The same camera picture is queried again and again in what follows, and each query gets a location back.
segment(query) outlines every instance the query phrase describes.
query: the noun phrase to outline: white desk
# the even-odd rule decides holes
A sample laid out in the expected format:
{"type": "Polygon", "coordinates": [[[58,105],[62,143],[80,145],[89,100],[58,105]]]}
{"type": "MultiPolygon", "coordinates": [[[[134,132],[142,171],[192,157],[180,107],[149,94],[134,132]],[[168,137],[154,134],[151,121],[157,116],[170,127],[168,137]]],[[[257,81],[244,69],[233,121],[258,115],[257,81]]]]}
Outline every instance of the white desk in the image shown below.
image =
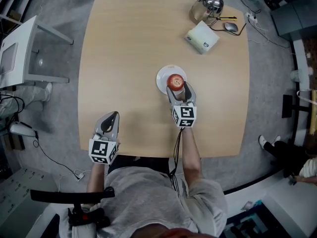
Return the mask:
{"type": "Polygon", "coordinates": [[[74,43],[74,40],[71,40],[52,27],[40,22],[37,16],[29,19],[10,33],[2,42],[0,48],[0,64],[2,61],[4,63],[4,59],[6,59],[6,68],[3,73],[4,67],[1,64],[0,88],[23,84],[25,81],[69,82],[69,78],[29,74],[30,56],[37,28],[64,40],[68,44],[72,45],[74,43]],[[7,49],[12,45],[14,45],[14,47],[12,47],[9,52],[9,56],[12,58],[2,57],[2,54],[5,51],[8,52],[7,49]]]}

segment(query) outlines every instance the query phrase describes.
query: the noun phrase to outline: tissue box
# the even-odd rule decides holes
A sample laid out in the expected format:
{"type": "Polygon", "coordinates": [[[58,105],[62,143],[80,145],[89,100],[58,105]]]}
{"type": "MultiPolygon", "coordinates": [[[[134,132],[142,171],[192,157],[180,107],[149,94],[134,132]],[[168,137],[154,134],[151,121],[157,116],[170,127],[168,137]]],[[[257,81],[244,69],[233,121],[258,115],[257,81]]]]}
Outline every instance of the tissue box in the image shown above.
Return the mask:
{"type": "Polygon", "coordinates": [[[188,31],[185,39],[201,54],[206,53],[216,42],[219,36],[215,34],[203,21],[188,31]]]}

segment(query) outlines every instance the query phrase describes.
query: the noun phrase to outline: table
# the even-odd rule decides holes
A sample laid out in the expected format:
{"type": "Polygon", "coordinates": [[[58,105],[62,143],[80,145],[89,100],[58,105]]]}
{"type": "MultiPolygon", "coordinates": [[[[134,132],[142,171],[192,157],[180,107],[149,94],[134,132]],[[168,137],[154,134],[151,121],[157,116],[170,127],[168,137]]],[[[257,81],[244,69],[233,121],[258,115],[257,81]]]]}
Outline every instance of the table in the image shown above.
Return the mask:
{"type": "MultiPolygon", "coordinates": [[[[97,120],[118,111],[119,154],[171,157],[178,128],[156,75],[174,64],[184,69],[197,95],[194,132],[201,157],[239,154],[249,97],[246,29],[240,36],[217,32],[218,43],[200,55],[184,39],[195,27],[189,19],[194,2],[95,0],[79,72],[81,149],[88,150],[97,120]]],[[[245,23],[243,13],[231,7],[222,15],[238,17],[239,29],[245,23]]]]}
{"type": "Polygon", "coordinates": [[[1,70],[6,69],[4,69],[5,73],[1,71],[0,88],[23,84],[25,81],[69,82],[69,78],[29,73],[30,57],[37,28],[60,38],[68,44],[74,42],[52,27],[40,22],[37,16],[29,19],[10,33],[2,42],[0,64],[1,70]]]}

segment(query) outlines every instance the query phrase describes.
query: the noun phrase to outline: gray t-shirt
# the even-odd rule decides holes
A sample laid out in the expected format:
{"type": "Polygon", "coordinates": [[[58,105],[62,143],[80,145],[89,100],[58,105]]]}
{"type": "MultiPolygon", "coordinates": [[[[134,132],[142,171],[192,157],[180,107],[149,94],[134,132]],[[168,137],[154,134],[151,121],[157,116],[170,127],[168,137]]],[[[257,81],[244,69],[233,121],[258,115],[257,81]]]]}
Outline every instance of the gray t-shirt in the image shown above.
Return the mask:
{"type": "MultiPolygon", "coordinates": [[[[115,197],[102,199],[90,211],[102,207],[111,225],[97,231],[94,224],[73,228],[75,237],[130,238],[149,224],[219,236],[226,225],[227,203],[215,181],[199,179],[191,184],[188,195],[179,195],[167,175],[149,168],[128,167],[111,172],[106,177],[107,186],[114,188],[115,197]]],[[[71,233],[65,211],[59,235],[70,238],[71,233]]]]}

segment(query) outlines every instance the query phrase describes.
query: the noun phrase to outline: computer mouse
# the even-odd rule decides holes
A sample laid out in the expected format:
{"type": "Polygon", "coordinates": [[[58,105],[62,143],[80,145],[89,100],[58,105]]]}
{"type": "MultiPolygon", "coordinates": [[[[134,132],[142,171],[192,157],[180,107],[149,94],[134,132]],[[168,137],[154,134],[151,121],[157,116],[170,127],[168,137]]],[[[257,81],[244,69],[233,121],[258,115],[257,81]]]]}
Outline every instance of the computer mouse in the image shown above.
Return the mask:
{"type": "Polygon", "coordinates": [[[225,22],[223,27],[229,32],[238,32],[238,26],[235,23],[225,22]]]}

